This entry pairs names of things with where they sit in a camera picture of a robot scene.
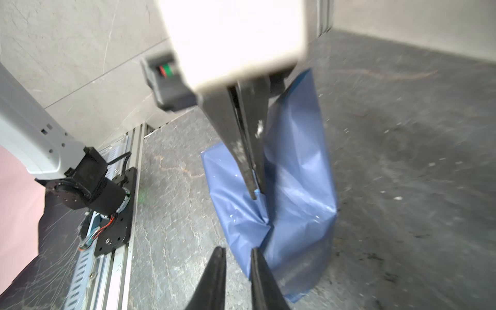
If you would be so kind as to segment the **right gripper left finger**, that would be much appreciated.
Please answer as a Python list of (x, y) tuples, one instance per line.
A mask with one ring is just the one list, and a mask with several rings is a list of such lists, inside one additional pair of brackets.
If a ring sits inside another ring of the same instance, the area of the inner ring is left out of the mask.
[(216, 247), (186, 310), (224, 310), (226, 298), (226, 249)]

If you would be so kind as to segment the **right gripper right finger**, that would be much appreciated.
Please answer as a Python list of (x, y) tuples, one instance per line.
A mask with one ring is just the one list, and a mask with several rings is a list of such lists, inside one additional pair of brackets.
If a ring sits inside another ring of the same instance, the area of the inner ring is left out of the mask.
[(253, 310), (290, 310), (259, 248), (251, 250), (250, 281)]

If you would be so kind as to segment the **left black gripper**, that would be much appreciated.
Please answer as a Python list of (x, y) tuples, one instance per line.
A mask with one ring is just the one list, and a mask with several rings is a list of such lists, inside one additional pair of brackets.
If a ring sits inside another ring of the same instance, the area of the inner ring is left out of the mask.
[[(141, 60), (143, 75), (156, 105), (165, 112), (179, 112), (197, 104), (195, 94), (184, 84), (171, 52), (152, 54)], [(240, 170), (249, 196), (266, 192), (264, 129), (269, 107), (270, 80), (259, 77), (236, 85), (240, 117), (228, 89), (199, 96), (199, 107), (228, 148)]]

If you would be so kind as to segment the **light blue wrapping paper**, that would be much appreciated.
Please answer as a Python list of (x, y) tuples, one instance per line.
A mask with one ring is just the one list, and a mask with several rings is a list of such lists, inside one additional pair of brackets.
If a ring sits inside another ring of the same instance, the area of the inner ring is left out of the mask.
[(282, 294), (297, 302), (331, 259), (337, 221), (324, 126), (311, 70), (300, 73), (269, 109), (264, 130), (267, 189), (249, 196), (228, 148), (202, 153), (209, 194), (244, 275), (259, 248)]

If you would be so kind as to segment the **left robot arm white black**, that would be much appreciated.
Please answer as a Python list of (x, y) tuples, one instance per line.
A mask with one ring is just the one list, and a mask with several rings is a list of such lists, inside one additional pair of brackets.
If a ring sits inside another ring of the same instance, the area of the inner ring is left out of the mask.
[[(144, 58), (142, 70), (161, 110), (199, 106), (234, 157), (250, 197), (265, 191), (263, 127), (272, 87), (268, 73), (195, 94), (172, 54)], [(71, 209), (89, 207), (110, 216), (127, 206), (124, 191), (105, 177), (108, 164), (98, 151), (74, 139), (6, 68), (1, 69), (1, 145), (37, 182), (66, 198)]]

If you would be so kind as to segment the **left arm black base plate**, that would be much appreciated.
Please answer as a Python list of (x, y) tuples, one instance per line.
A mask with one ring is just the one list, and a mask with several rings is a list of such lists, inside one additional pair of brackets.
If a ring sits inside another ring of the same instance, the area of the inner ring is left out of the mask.
[(96, 201), (90, 204), (104, 219), (99, 229), (81, 241), (79, 250), (92, 246), (94, 256), (105, 255), (128, 244), (132, 229), (138, 170), (132, 167), (113, 180), (105, 179), (105, 187)]

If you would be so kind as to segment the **aluminium mounting rail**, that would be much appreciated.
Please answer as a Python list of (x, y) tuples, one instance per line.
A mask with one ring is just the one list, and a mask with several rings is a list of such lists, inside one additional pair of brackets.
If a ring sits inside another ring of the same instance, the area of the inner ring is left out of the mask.
[(147, 124), (138, 125), (102, 149), (111, 161), (107, 179), (125, 191), (123, 206), (113, 217), (94, 213), (79, 251), (63, 309), (127, 309), (132, 265), (132, 229)]

